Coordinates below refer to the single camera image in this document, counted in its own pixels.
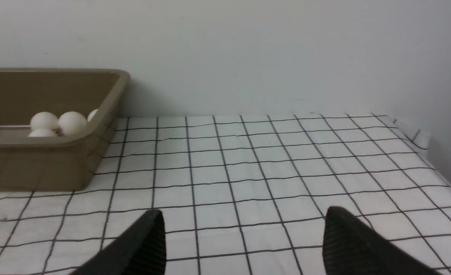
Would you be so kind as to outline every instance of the white wall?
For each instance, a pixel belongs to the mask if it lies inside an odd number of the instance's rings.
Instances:
[[[0,0],[0,66],[127,70],[123,115],[392,113],[451,180],[451,0]]]

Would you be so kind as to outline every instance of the white ball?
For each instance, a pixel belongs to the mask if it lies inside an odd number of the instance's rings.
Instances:
[[[96,112],[98,111],[98,109],[91,111],[91,113],[89,113],[88,115],[88,122],[95,116]]]
[[[67,112],[59,117],[59,128],[65,136],[82,132],[86,124],[86,118],[78,112]]]
[[[49,112],[41,112],[37,113],[32,117],[30,120],[30,129],[37,130],[37,129],[49,129],[49,130],[55,130],[59,127],[57,123],[57,116],[53,113]]]
[[[49,129],[36,129],[33,130],[28,136],[32,138],[47,138],[47,137],[55,137],[57,134],[53,130]]]

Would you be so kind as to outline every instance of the black grid line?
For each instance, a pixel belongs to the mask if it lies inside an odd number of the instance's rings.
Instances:
[[[331,132],[331,131],[325,131],[325,130],[316,130],[316,131],[311,131],[312,132]],[[299,134],[299,133],[304,133],[304,131],[295,131],[295,132],[287,132],[287,133],[280,133],[280,134]],[[275,134],[275,133],[257,133],[257,134],[250,134],[249,136],[264,136],[266,134]],[[189,137],[188,139],[215,139],[215,138],[241,138],[241,137],[246,137],[248,135],[246,134],[225,134],[223,136],[200,136],[200,137]],[[117,142],[112,142],[111,144],[120,144],[120,143],[141,143],[141,142],[161,142],[161,141],[169,141],[169,140],[180,140],[180,139],[187,139],[186,137],[168,137],[166,139],[146,139],[143,141],[117,141]],[[375,141],[393,141],[395,139],[401,139],[401,137],[390,137],[390,138],[386,138],[386,139],[376,139]],[[345,141],[345,143],[353,143],[353,142],[361,142],[361,141]],[[336,144],[339,143],[338,141],[336,142],[323,142],[323,143],[313,143],[313,144],[317,144],[317,145],[322,145],[322,144]]]
[[[382,148],[380,148],[380,146],[378,146],[378,148],[383,152],[383,153],[385,153],[385,151],[383,151],[383,149]],[[397,167],[397,168],[400,168],[399,167],[399,165],[392,159],[392,158],[390,158],[390,156],[389,155],[387,155],[387,157],[390,159],[390,161]],[[451,218],[448,216],[448,214],[446,214],[446,212],[444,212],[442,209],[440,209],[439,208],[439,206],[432,200],[432,198],[423,190],[423,188],[421,188],[420,186],[419,186],[419,184],[417,184],[417,182],[416,181],[414,181],[414,179],[412,179],[411,178],[411,176],[409,176],[406,172],[404,172],[404,171],[402,171],[402,173],[405,175],[405,176],[407,176],[407,178],[410,180],[410,181],[412,181],[413,183],[414,183],[414,185],[416,185],[416,186],[418,186],[418,188],[419,188],[419,190],[421,190],[421,192],[423,192],[423,194],[426,196],[426,198],[428,198],[428,200],[436,207],[436,208],[438,208],[439,209],[439,211],[444,215],[444,216],[446,216],[447,218],[448,218],[448,220],[451,222]]]
[[[302,130],[305,130],[304,127],[302,126],[302,123],[300,123],[300,120],[297,120],[297,122],[299,123],[299,126],[302,128]],[[310,141],[312,141],[310,135],[308,132],[305,132],[306,136],[308,137],[308,139],[310,139]],[[367,219],[365,217],[365,215],[363,214],[362,210],[360,209],[360,207],[358,206],[358,204],[356,203],[355,199],[353,199],[353,197],[351,195],[348,194],[348,190],[346,189],[346,186],[344,186],[344,184],[342,183],[341,179],[339,179],[339,173],[334,172],[334,169],[331,167],[331,165],[329,164],[329,162],[327,161],[327,159],[324,158],[323,153],[320,151],[320,149],[314,145],[314,147],[316,148],[316,151],[319,153],[319,155],[321,155],[321,157],[324,160],[324,163],[329,167],[329,170],[333,173],[333,176],[336,178],[337,182],[341,185],[341,187],[343,188],[344,192],[348,195],[348,197],[350,198],[350,200],[353,202],[353,204],[355,205],[356,209],[358,209],[358,212],[360,212],[360,214],[362,214],[362,217],[365,218],[365,220],[368,222],[368,224],[370,225],[371,228],[373,228],[372,223],[370,222],[369,219]]]
[[[154,172],[152,174],[152,200],[151,200],[151,208],[154,208],[154,196],[156,195],[155,187],[156,187],[156,170],[157,170],[157,144],[159,142],[159,117],[156,117],[156,142],[154,143]]]
[[[347,158],[351,158],[352,156],[348,156],[348,157],[335,157],[335,158],[309,158],[309,159],[294,159],[294,160],[324,160],[324,159],[347,159]],[[238,164],[252,164],[252,163],[264,163],[264,162],[287,162],[287,160],[267,160],[267,161],[263,161],[263,162],[238,162],[238,163],[228,163],[226,164],[226,166],[231,166],[231,165],[238,165]],[[222,164],[217,164],[217,165],[201,165],[201,166],[196,166],[196,167],[192,167],[192,168],[209,168],[209,167],[222,167]],[[157,170],[176,170],[176,169],[187,169],[190,168],[190,166],[185,166],[185,167],[171,167],[171,168],[156,168],[156,169],[138,169],[138,170],[129,170],[129,171],[119,171],[119,173],[132,173],[132,172],[151,172],[151,171],[157,171]],[[432,167],[411,167],[410,169],[431,169],[431,170],[435,170]],[[409,168],[400,168],[399,170],[408,170]],[[115,174],[115,172],[103,172],[103,173],[96,173],[95,175],[108,175],[108,174]]]
[[[240,219],[239,219],[239,212],[238,212],[238,210],[237,210],[236,199],[234,198],[234,192],[232,191],[232,184],[231,184],[231,181],[230,181],[229,171],[227,170],[227,165],[225,164],[225,163],[226,163],[226,159],[225,159],[226,157],[224,156],[224,152],[222,151],[222,143],[221,143],[221,139],[218,137],[218,135],[219,135],[219,130],[217,129],[217,124],[215,123],[215,117],[213,116],[212,119],[214,120],[215,133],[217,134],[217,140],[218,140],[218,142],[219,142],[219,148],[220,148],[221,155],[222,155],[222,161],[224,162],[225,174],[226,174],[226,176],[227,176],[227,181],[228,181],[228,183],[229,183],[230,195],[231,195],[231,197],[232,197],[232,202],[233,202],[233,205],[234,205],[234,210],[235,210],[235,212],[236,212],[237,224],[239,225],[239,232],[241,233],[241,238],[242,238],[242,240],[243,240],[243,248],[244,248],[245,255],[246,255],[246,261],[247,261],[247,263],[248,263],[248,270],[249,270],[249,272],[250,272],[250,275],[252,275],[252,269],[251,269],[250,258],[249,258],[249,256],[248,256],[248,248],[246,247],[246,240],[245,240],[245,237],[244,237],[243,229],[242,229],[242,227],[241,227],[241,221],[240,221]]]
[[[422,167],[422,168],[411,168],[411,169],[426,169],[426,167]],[[376,173],[384,173],[384,172],[394,172],[394,171],[402,171],[399,169],[394,169],[394,170],[383,170],[383,171],[377,171]],[[338,173],[337,175],[357,175],[357,174],[365,174],[365,172],[360,172],[360,173]],[[300,176],[301,178],[309,178],[309,177],[323,177],[323,176],[333,176],[332,174],[328,174],[328,175],[316,175],[316,176]],[[239,183],[242,181],[262,181],[262,180],[288,180],[288,179],[293,179],[293,178],[298,178],[299,176],[287,176],[285,178],[265,178],[265,179],[246,179],[246,180],[239,180],[239,181],[232,181],[232,183]],[[208,186],[208,185],[214,185],[214,184],[221,184],[221,183],[227,183],[227,181],[217,181],[217,182],[213,182],[213,183],[194,183],[194,186]],[[176,187],[187,187],[187,186],[191,186],[190,184],[186,184],[186,185],[171,185],[171,186],[156,186],[155,189],[166,189],[166,188],[176,188]],[[440,184],[425,184],[425,185],[419,185],[419,186],[414,186],[414,187],[410,187],[410,188],[390,188],[390,189],[386,189],[387,191],[397,191],[397,190],[409,190],[409,189],[413,189],[413,188],[419,188],[419,187],[441,187],[441,188],[451,188],[451,186],[447,186],[447,185],[440,185]],[[95,193],[95,192],[104,192],[104,191],[121,191],[121,190],[151,190],[151,187],[148,188],[115,188],[115,189],[96,189],[96,190],[90,190],[90,191],[84,191],[84,192],[78,192],[78,193],[74,193],[74,195],[84,195],[84,194],[89,194],[89,193]],[[365,192],[381,192],[381,190],[362,190],[362,191],[354,191],[354,192],[348,192],[349,194],[355,194],[355,193],[365,193]],[[335,196],[335,195],[343,195],[344,193],[339,193],[339,194],[327,194],[327,195],[322,195],[322,196]],[[51,194],[51,195],[44,195],[44,196],[35,196],[34,198],[49,198],[49,197],[64,197],[64,196],[70,196],[71,194]],[[28,199],[29,196],[21,196],[21,197],[17,197],[17,196],[7,196],[7,197],[0,197],[0,200],[4,200],[4,199]]]
[[[188,118],[187,117],[185,117],[185,130],[187,132],[187,137],[188,137]],[[188,149],[188,163],[190,164],[190,185],[192,188],[193,221],[194,221],[194,225],[195,225],[194,231],[195,231],[195,246],[196,246],[196,266],[197,266],[197,270],[198,270],[198,275],[201,275],[200,250],[199,250],[199,244],[198,244],[198,227],[196,226],[195,190],[194,190],[194,186],[193,186],[192,157],[191,157],[191,153],[190,153],[190,139],[187,139],[187,149]]]
[[[310,146],[312,145],[312,143],[309,144],[295,144],[295,145],[285,145],[285,146],[259,146],[259,147],[254,147],[254,148],[248,148],[248,147],[238,147],[238,148],[231,148],[231,149],[224,149],[224,151],[234,151],[234,150],[250,150],[250,149],[262,149],[262,148],[277,148],[277,147],[296,147],[296,146]],[[219,151],[219,150],[194,150],[194,151],[190,151],[192,153],[202,153],[202,152],[215,152],[215,151]],[[187,151],[183,151],[183,152],[173,152],[173,153],[157,153],[157,155],[175,155],[175,154],[186,154],[188,153]],[[418,154],[417,152],[411,151],[411,152],[394,152],[394,153],[387,153],[388,155],[393,155],[393,154]],[[132,153],[129,155],[124,155],[122,156],[122,158],[125,157],[130,157],[132,155],[155,155],[153,153]],[[385,155],[385,154],[369,154],[369,155],[358,155],[359,157],[374,157],[377,155]],[[119,156],[113,156],[113,157],[103,157],[104,159],[117,159],[117,158],[121,158]],[[326,159],[342,159],[342,158],[351,158],[351,157],[346,157],[346,156],[341,156],[341,157],[325,157]],[[317,159],[322,159],[322,158],[309,158],[309,159],[295,159],[295,160],[317,160]],[[268,160],[267,162],[284,162],[284,160]],[[238,162],[238,163],[228,163],[227,165],[231,165],[231,164],[241,164],[241,163],[257,163],[257,162]]]
[[[129,127],[129,118],[127,118],[126,120],[126,129]],[[124,134],[124,141],[127,138],[127,131]],[[124,154],[124,148],[125,148],[125,143],[122,144],[122,148],[120,151],[120,155]],[[102,233],[102,240],[100,242],[100,251],[103,249],[103,240],[105,239],[105,234],[107,233],[107,225],[108,225],[108,220],[110,217],[110,210],[112,209],[112,202],[114,200],[114,194],[115,194],[115,187],[117,186],[117,179],[118,179],[118,172],[120,170],[120,165],[122,164],[122,158],[118,159],[118,164],[117,164],[117,173],[115,174],[115,178],[114,178],[114,184],[112,186],[112,193],[110,195],[110,200],[108,203],[108,210],[107,210],[107,217],[105,218],[105,224],[103,225],[103,233]]]
[[[244,124],[243,117],[241,115],[239,117],[241,119],[241,122],[243,122],[244,131],[246,132],[246,135],[248,135],[248,129],[246,128],[246,125]],[[251,139],[250,139],[249,136],[248,136],[248,141],[250,142],[251,147],[253,147],[253,143],[251,142]],[[256,151],[254,149],[253,149],[253,154],[255,155],[255,158],[256,158],[257,162],[259,163],[258,155],[257,155],[257,153],[256,153]],[[285,226],[285,223],[283,223],[282,214],[280,213],[280,210],[278,210],[278,205],[276,204],[276,200],[275,200],[275,198],[273,196],[273,193],[271,193],[271,188],[269,187],[268,180],[266,180],[266,175],[264,174],[264,171],[263,171],[263,168],[261,167],[261,164],[258,164],[258,167],[259,167],[259,169],[261,171],[261,175],[265,179],[264,182],[266,183],[266,187],[268,189],[268,192],[269,192],[269,195],[271,197],[271,200],[273,201],[273,205],[275,205],[276,213],[278,214],[278,217],[280,218],[280,224],[283,227],[283,230],[285,231],[285,234],[287,235],[288,242],[290,244],[290,247],[292,248],[292,253],[294,254],[295,262],[297,263],[297,268],[299,269],[299,273],[301,275],[303,275],[304,273],[302,272],[302,268],[300,267],[299,258],[297,257],[297,252],[295,252],[294,244],[292,243],[292,238],[290,237],[290,233],[288,232],[287,227]]]
[[[326,119],[324,119],[325,120],[325,122],[326,122],[326,124],[329,126],[329,128],[331,128],[332,129],[332,127],[329,125],[329,122],[326,120]],[[371,139],[371,137],[365,132],[365,131],[363,131],[364,133],[365,133],[365,135],[367,136],[367,137],[369,137],[370,139]],[[361,162],[360,161],[360,159],[353,153],[353,151],[351,151],[351,149],[345,144],[345,147],[346,147],[346,149],[348,149],[348,151],[353,155],[353,157],[355,157],[356,158],[356,160],[358,161],[358,163],[363,167],[363,169],[365,169],[365,171],[367,172],[367,174],[369,174],[370,176],[371,176],[371,178],[379,185],[379,187],[382,189],[382,190],[384,190],[383,189],[383,186],[381,186],[381,184],[378,182],[378,180],[372,175],[372,173],[367,169],[367,167],[365,167],[365,165],[363,164],[363,162]],[[391,200],[391,202],[395,205],[395,207],[397,207],[397,210],[399,210],[400,211],[400,213],[402,213],[406,218],[407,218],[407,220],[412,224],[412,226],[414,227],[414,229],[419,233],[419,235],[421,235],[421,237],[423,238],[423,240],[424,240],[424,242],[430,247],[430,249],[432,250],[432,252],[433,253],[435,253],[435,255],[436,255],[436,257],[443,263],[443,265],[446,267],[446,268],[448,268],[447,266],[446,266],[446,263],[444,263],[444,261],[443,261],[443,259],[441,258],[441,256],[436,252],[436,250],[430,245],[430,243],[428,242],[428,240],[426,240],[426,238],[425,237],[423,237],[423,234],[421,233],[421,231],[419,230],[419,228],[417,228],[416,227],[416,224],[414,224],[414,222],[409,218],[409,216],[404,212],[404,211],[402,211],[401,209],[400,209],[400,207],[397,205],[397,203],[392,199],[392,197],[390,197],[390,195],[386,192],[386,195],[387,195],[387,197]]]
[[[306,249],[306,248],[322,248],[322,246],[299,246],[299,247],[294,247],[294,249]],[[287,251],[287,250],[291,250],[291,249],[292,249],[291,247],[280,248],[280,249],[262,249],[262,250],[248,251],[248,252],[237,252],[237,253],[207,255],[207,256],[202,256],[200,258],[201,259],[206,259],[206,258],[218,258],[218,257],[239,256],[239,255],[246,255],[246,257],[247,257],[249,254],[263,253],[263,252],[281,252],[281,251]],[[176,259],[170,259],[170,260],[168,260],[168,262],[186,261],[186,260],[194,260],[194,259],[196,259],[196,257],[176,258]]]
[[[317,117],[315,118],[315,120],[321,120],[321,117]],[[294,121],[297,120],[296,118],[291,118],[288,120],[271,120],[272,122],[282,122],[282,121]],[[241,123],[268,123],[269,120],[264,120],[264,121],[254,121],[254,122],[247,122],[247,121],[243,121],[243,122],[223,122],[223,123],[219,123],[217,122],[217,125],[230,125],[230,124],[241,124]],[[195,127],[202,127],[202,126],[210,126],[210,125],[214,125],[213,123],[207,123],[207,124],[201,124],[201,125],[194,125],[194,126],[188,126],[189,128],[195,128]],[[168,127],[160,127],[160,129],[182,129],[185,128],[185,126],[168,126]],[[397,127],[394,126],[367,126],[367,127],[363,127],[363,129],[370,129],[370,128],[394,128],[397,129]],[[130,128],[129,130],[152,130],[155,129],[155,127],[137,127],[137,128]],[[358,130],[358,128],[346,128],[346,129],[342,129],[339,131],[344,131],[344,130]],[[329,132],[330,130],[309,130],[309,132]]]
[[[376,192],[383,192],[383,190],[376,190],[376,191],[361,191],[359,193],[376,193]],[[339,193],[339,194],[329,194],[329,195],[312,195],[313,197],[329,197],[329,196],[339,196],[339,195],[346,195],[346,193]],[[278,197],[275,198],[276,200],[281,199],[293,199],[293,198],[299,198],[299,197],[310,197],[310,195],[295,195],[295,196],[287,196],[287,197]],[[244,200],[236,200],[236,202],[249,202],[249,201],[269,201],[271,199],[244,199]],[[195,204],[196,207],[201,206],[210,206],[210,205],[223,205],[223,204],[230,204],[231,202],[210,202],[206,204]],[[173,209],[173,208],[187,208],[187,207],[193,207],[193,205],[173,205],[173,206],[167,206],[167,207],[160,207],[159,209]],[[439,207],[440,209],[451,209],[451,206],[447,207]],[[437,210],[438,208],[424,208],[424,209],[409,209],[404,210],[404,212],[412,212],[412,211],[423,211],[423,210]],[[127,213],[127,212],[133,212],[133,211],[145,211],[150,210],[150,208],[134,208],[134,209],[128,209],[128,210],[116,210],[116,211],[110,211],[111,214],[118,214],[118,213]],[[383,215],[383,214],[394,214],[398,213],[399,211],[395,212],[378,212],[374,214],[364,214],[365,216],[374,216],[374,215]],[[86,216],[90,214],[107,214],[108,211],[93,211],[93,212],[86,212],[81,214],[66,214],[65,216]],[[30,220],[30,219],[40,219],[40,218],[54,218],[54,217],[61,217],[61,215],[47,215],[47,216],[35,216],[35,217],[25,217],[25,218],[19,218],[19,219],[0,219],[0,222],[16,222],[16,221],[23,221],[23,220]]]
[[[375,115],[376,117],[385,117],[387,115]],[[372,115],[365,115],[365,116],[353,116],[353,118],[371,118],[373,117]],[[333,117],[326,117],[326,118],[345,118],[344,116],[333,116]],[[299,120],[321,120],[322,117],[299,117]],[[285,120],[272,120],[273,122],[276,121],[290,121],[290,120],[297,120],[297,118],[287,118]],[[261,122],[269,122],[269,120],[264,120],[264,121],[245,121],[244,123],[261,123]],[[237,121],[233,121],[233,122],[216,122],[215,124],[217,125],[227,125],[227,124],[238,124],[238,123],[242,123],[242,122],[237,122]],[[213,123],[206,123],[206,124],[200,124],[200,125],[194,125],[194,126],[188,126],[189,128],[194,128],[194,127],[202,127],[202,126],[210,126],[210,125],[214,125]],[[173,128],[185,128],[185,126],[167,126],[167,127],[161,127],[161,129],[173,129]],[[128,130],[139,130],[139,129],[155,129],[155,127],[135,127],[135,128],[129,128]]]
[[[44,268],[42,269],[42,274],[44,274],[45,270],[47,270],[47,263],[49,263],[49,259],[52,256],[52,253],[54,252],[54,245],[56,244],[57,237],[59,236],[59,233],[61,232],[61,229],[64,226],[64,219],[65,219],[65,216],[66,216],[66,212],[68,211],[68,207],[69,207],[69,205],[71,203],[71,200],[73,198],[73,194],[74,194],[74,192],[72,192],[72,194],[70,195],[70,198],[68,199],[68,202],[66,203],[66,206],[64,207],[64,212],[63,212],[62,217],[61,217],[61,224],[59,225],[59,228],[57,229],[56,235],[54,235],[54,239],[52,239],[52,243],[50,244],[49,254],[47,255],[47,258],[45,259]]]
[[[221,204],[230,204],[231,202],[221,202]],[[437,208],[433,209],[414,209],[414,210],[406,210],[404,212],[417,212],[417,211],[431,211],[431,210],[437,210]],[[399,211],[392,211],[392,212],[380,212],[380,213],[374,213],[374,214],[366,214],[366,216],[378,216],[378,215],[389,215],[389,214],[400,214]],[[298,222],[306,222],[306,221],[313,221],[313,220],[320,220],[324,219],[324,217],[315,217],[315,218],[306,218],[306,219],[297,219],[297,220],[289,220],[289,221],[280,221],[280,222],[264,222],[264,223],[250,223],[247,225],[241,225],[241,227],[254,227],[254,226],[263,226],[263,225],[279,225],[281,223],[298,223]],[[214,227],[206,227],[206,228],[198,228],[198,229],[189,229],[189,230],[173,230],[168,231],[166,234],[174,234],[174,233],[184,233],[184,232],[193,232],[193,231],[202,231],[202,230],[214,230],[214,229],[229,229],[229,228],[238,228],[239,225],[234,226],[214,226]],[[411,236],[411,237],[404,237],[404,238],[393,238],[388,239],[388,241],[400,241],[400,240],[409,240],[409,239],[419,239],[419,238],[432,238],[432,237],[443,237],[443,236],[451,236],[451,233],[444,233],[444,234],[436,234],[436,235],[418,235],[418,236]],[[100,237],[91,237],[91,238],[84,238],[84,239],[57,239],[56,242],[84,242],[84,241],[90,241],[90,240],[100,240]],[[105,237],[105,240],[114,240],[117,239],[117,237]],[[32,242],[26,242],[22,244],[16,244],[16,245],[5,245],[0,246],[0,248],[8,248],[8,247],[21,247],[25,245],[31,245],[31,244],[37,244],[37,243],[45,243],[45,242],[54,242],[54,239],[47,239],[47,240],[40,240],[40,241],[32,241]]]
[[[32,196],[33,196],[34,193],[35,193],[35,191],[32,191],[31,196],[27,199],[27,202],[25,203],[25,206],[23,207],[23,209],[21,210],[21,212],[20,212],[20,214],[19,214],[19,216],[18,216],[19,219],[22,217],[23,213],[25,212],[25,209],[27,209],[28,204],[30,204],[30,201],[32,200]],[[11,231],[11,233],[10,233],[10,236],[6,239],[6,242],[5,242],[4,246],[3,246],[2,249],[0,250],[0,257],[1,257],[2,254],[3,254],[3,251],[6,249],[6,246],[7,246],[8,243],[10,242],[10,240],[11,240],[11,238],[12,238],[12,236],[13,236],[13,233],[15,233],[16,227],[18,226],[19,223],[20,223],[20,221],[17,221],[17,222],[15,223],[15,226],[13,226],[13,229],[12,229],[12,231]]]
[[[42,273],[42,272],[30,273],[27,275],[43,275],[43,274],[56,273],[56,272],[61,272],[61,271],[66,271],[66,270],[71,270],[71,269],[77,269],[77,268],[79,268],[79,266],[71,266],[71,267],[49,270],[49,271],[46,271],[45,273]]]

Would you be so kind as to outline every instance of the tan plastic bin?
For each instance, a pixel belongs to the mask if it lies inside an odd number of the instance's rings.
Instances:
[[[129,74],[122,70],[0,69],[0,190],[86,188],[112,140]],[[28,137],[39,112],[98,109],[75,136]]]

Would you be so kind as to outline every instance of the grid mat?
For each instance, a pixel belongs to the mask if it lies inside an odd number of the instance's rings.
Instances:
[[[167,275],[322,275],[331,205],[451,274],[451,186],[384,115],[133,117],[117,130],[86,190],[0,192],[0,274],[69,274],[156,208]]]

